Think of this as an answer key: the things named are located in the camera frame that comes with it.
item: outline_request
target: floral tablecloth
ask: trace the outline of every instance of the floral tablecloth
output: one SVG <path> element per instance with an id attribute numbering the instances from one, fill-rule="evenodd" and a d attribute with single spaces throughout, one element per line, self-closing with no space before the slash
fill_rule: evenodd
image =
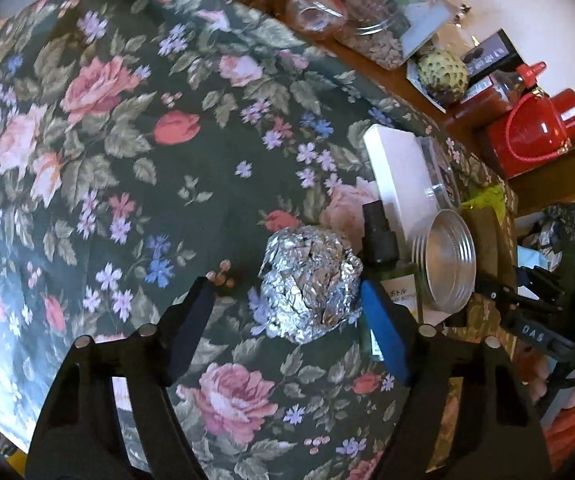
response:
<path id="1" fill-rule="evenodd" d="M 27 449 L 77 336 L 156 322 L 208 275 L 219 298 L 170 397 L 209 478 L 367 478 L 404 388 L 351 324 L 305 346 L 269 338 L 256 275 L 285 226 L 320 223 L 358 247 L 361 206 L 377 197 L 362 143 L 373 123 L 437 136 L 463 199 L 498 182 L 407 103 L 235 2 L 45 0 L 11 20 L 1 431 Z M 460 336 L 500 332 L 488 303 L 471 305 Z M 114 387 L 130 459 L 146 467 L 124 380 Z"/>

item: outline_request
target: metal screw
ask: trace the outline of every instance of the metal screw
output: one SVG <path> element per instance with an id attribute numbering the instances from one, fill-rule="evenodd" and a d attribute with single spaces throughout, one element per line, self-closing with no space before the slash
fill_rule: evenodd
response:
<path id="1" fill-rule="evenodd" d="M 437 334 L 437 329 L 432 325 L 424 324 L 419 327 L 419 334 L 423 337 L 434 337 Z"/>
<path id="2" fill-rule="evenodd" d="M 499 338 L 494 337 L 493 335 L 487 336 L 485 338 L 485 344 L 490 348 L 501 348 L 501 342 Z"/>
<path id="3" fill-rule="evenodd" d="M 156 333 L 156 325 L 152 323 L 146 323 L 138 329 L 138 333 L 141 337 L 149 337 Z"/>
<path id="4" fill-rule="evenodd" d="M 76 338 L 76 341 L 74 341 L 74 346 L 76 348 L 85 348 L 90 343 L 91 343 L 91 337 L 88 335 L 82 335 Z"/>

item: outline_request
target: white label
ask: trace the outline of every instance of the white label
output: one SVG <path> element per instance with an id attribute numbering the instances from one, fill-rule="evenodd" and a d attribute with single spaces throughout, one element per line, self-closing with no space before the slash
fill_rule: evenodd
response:
<path id="1" fill-rule="evenodd" d="M 419 322 L 419 304 L 416 298 L 414 274 L 385 280 L 381 282 L 381 285 L 394 303 L 406 306 L 416 322 Z"/>
<path id="2" fill-rule="evenodd" d="M 563 112 L 561 114 L 561 119 L 564 121 L 567 121 L 568 119 L 571 119 L 575 116 L 575 107 L 574 108 L 570 108 L 569 110 L 567 110 L 566 112 Z"/>
<path id="3" fill-rule="evenodd" d="M 378 346 L 378 342 L 376 341 L 376 337 L 374 337 L 374 332 L 371 330 L 369 331 L 370 339 L 372 340 L 372 356 L 378 357 L 379 359 L 383 360 L 383 352 L 381 352 L 381 347 Z"/>
<path id="4" fill-rule="evenodd" d="M 492 86 L 491 77 L 485 76 L 465 93 L 465 97 L 461 99 L 461 103 L 469 101 L 472 97 L 476 97 L 483 90 L 488 89 L 490 86 Z"/>

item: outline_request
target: green glass bottle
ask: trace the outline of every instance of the green glass bottle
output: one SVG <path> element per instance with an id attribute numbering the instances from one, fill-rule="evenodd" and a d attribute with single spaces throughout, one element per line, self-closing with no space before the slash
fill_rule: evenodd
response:
<path id="1" fill-rule="evenodd" d="M 383 202 L 363 205 L 365 236 L 363 237 L 363 275 L 378 280 L 394 303 L 407 307 L 419 324 L 423 323 L 421 307 L 421 277 L 418 267 L 400 259 L 396 233 L 390 229 Z M 359 319 L 361 346 L 373 361 L 382 361 L 374 333 L 365 316 Z"/>

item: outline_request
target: white wall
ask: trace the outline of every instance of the white wall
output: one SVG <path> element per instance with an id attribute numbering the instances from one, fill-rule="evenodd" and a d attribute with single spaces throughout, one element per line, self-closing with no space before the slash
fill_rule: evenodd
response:
<path id="1" fill-rule="evenodd" d="M 575 91 L 575 0 L 466 0 L 465 29 L 479 40 L 503 28 L 527 63 L 543 60 L 539 77 L 550 95 Z"/>

